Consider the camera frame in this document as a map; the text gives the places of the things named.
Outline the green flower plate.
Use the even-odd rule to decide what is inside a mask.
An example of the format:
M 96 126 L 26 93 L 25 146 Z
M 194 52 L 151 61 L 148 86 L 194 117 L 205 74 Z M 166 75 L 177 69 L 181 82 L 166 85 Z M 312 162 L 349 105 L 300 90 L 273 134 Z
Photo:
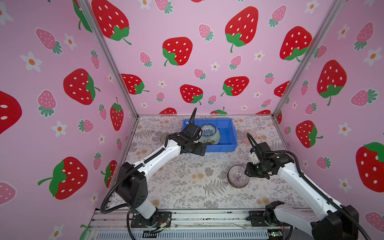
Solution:
M 204 138 L 204 137 L 200 137 L 200 139 L 198 140 L 198 142 L 200 143 L 204 143 L 204 144 L 207 144 L 207 145 L 217 145 L 219 143 L 221 139 L 221 134 L 218 130 L 218 133 L 216 136 L 210 138 L 210 139 L 207 139 L 207 138 Z

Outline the purple striped bowl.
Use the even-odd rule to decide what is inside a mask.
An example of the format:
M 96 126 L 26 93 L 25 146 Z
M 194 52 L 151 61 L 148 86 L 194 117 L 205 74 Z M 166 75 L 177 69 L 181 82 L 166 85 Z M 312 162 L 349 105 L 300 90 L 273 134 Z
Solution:
M 227 179 L 229 184 L 236 188 L 244 188 L 250 180 L 250 177 L 245 174 L 246 169 L 242 166 L 233 166 L 229 169 Z

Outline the blue patterned bowl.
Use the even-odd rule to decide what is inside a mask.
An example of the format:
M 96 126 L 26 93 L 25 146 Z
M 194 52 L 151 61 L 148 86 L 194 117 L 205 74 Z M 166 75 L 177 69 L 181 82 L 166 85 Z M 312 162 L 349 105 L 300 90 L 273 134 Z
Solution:
M 200 128 L 202 130 L 202 137 L 210 139 L 217 135 L 218 129 L 213 124 L 203 124 L 200 125 Z

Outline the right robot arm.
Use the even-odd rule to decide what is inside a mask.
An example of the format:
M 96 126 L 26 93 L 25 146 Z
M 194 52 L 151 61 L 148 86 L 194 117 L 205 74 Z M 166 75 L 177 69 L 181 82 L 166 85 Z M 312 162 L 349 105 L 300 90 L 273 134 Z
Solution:
M 297 156 L 290 151 L 272 151 L 267 143 L 251 140 L 245 175 L 265 178 L 277 175 L 287 182 L 310 206 L 312 213 L 289 207 L 282 201 L 268 204 L 264 211 L 265 222 L 272 226 L 286 223 L 315 240 L 356 240 L 359 237 L 359 213 L 351 205 L 344 206 L 332 199 L 300 169 Z

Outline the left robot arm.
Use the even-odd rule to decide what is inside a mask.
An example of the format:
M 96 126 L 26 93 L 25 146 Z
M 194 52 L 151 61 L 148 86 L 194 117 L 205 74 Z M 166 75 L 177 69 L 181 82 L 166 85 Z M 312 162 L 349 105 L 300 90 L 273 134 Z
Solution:
M 164 144 L 146 158 L 134 163 L 124 163 L 119 172 L 116 194 L 128 208 L 147 221 L 155 221 L 159 210 L 148 200 L 148 181 L 166 163 L 185 153 L 204 156 L 207 145 L 199 142 L 201 127 L 188 123 L 181 132 L 166 136 Z

